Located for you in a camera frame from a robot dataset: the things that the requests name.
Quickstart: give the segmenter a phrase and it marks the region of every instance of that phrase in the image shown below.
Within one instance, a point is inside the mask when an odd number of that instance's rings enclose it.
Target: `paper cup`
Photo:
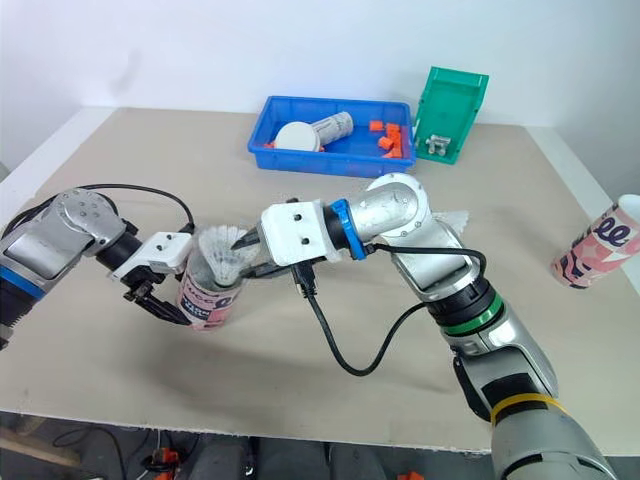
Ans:
[[[640,251],[640,195],[623,195],[551,264],[564,285],[588,288]]]
[[[200,286],[187,269],[182,277],[176,303],[182,313],[191,320],[191,328],[209,330],[228,320],[243,285],[244,282],[239,281],[230,288],[208,290]]]

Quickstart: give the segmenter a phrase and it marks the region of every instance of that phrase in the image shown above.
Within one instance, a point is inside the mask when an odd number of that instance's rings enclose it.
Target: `robotic arm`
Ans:
[[[156,233],[143,244],[135,236],[137,228],[118,217],[106,197],[91,190],[71,189],[45,204],[33,211],[33,218],[10,225],[0,240],[0,349],[8,344],[18,320],[83,255],[96,257],[113,280],[129,287],[127,300],[163,320],[190,323],[173,304],[158,300],[152,292],[153,284],[184,269],[191,224],[184,232]]]
[[[337,262],[341,249],[355,260],[378,249],[391,252],[400,275],[451,347],[469,407],[494,427],[496,478],[615,478],[589,436],[556,400],[549,360],[484,278],[483,256],[449,254],[473,251],[463,249],[455,232],[430,213],[417,180],[388,174],[350,200],[272,205],[234,247],[263,242],[273,263],[246,275],[259,277],[290,266],[307,297],[315,295],[312,263]],[[386,245],[370,243],[378,236]]]

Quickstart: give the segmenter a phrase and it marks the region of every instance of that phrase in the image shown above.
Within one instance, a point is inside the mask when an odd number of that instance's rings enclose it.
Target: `white bracket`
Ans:
[[[191,234],[158,232],[144,242],[126,262],[111,272],[109,277],[112,280],[120,280],[141,265],[150,267],[155,273],[182,273],[190,251]]]
[[[330,262],[341,259],[331,243],[320,200],[271,205],[262,212],[260,228],[277,265],[318,257]]]

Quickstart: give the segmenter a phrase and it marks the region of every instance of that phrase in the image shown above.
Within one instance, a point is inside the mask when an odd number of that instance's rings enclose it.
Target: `blue plastic tray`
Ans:
[[[313,123],[338,112],[349,112],[353,133],[325,145],[324,152],[301,152],[269,148],[282,126],[288,122]],[[382,120],[401,127],[404,158],[383,158],[378,147],[383,132],[370,132],[369,121]],[[332,98],[269,97],[249,140],[249,151],[258,167],[271,170],[379,177],[404,172],[416,163],[409,106],[398,102],[336,100]]]

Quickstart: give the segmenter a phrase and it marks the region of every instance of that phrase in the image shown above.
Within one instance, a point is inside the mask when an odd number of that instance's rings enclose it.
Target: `table surface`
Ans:
[[[332,201],[371,180],[260,170],[248,114],[123,109],[45,183],[43,199],[86,183],[154,186],[199,224],[251,225],[288,197]],[[552,361],[561,400],[606,454],[640,454],[640,297],[622,272],[587,291],[558,284],[549,262],[588,223],[528,133],[476,125],[455,166],[412,172],[434,211],[469,210],[464,241]],[[155,231],[184,224],[171,202],[109,192]],[[367,364],[416,302],[386,254],[321,265],[318,301],[339,346]],[[160,295],[173,299],[177,283]],[[398,332],[382,366],[355,378],[335,363],[288,277],[250,283],[234,319],[211,332],[157,320],[84,260],[16,329],[0,363],[0,409],[95,422],[386,445],[483,450],[489,426],[466,406],[451,355],[426,314]]]

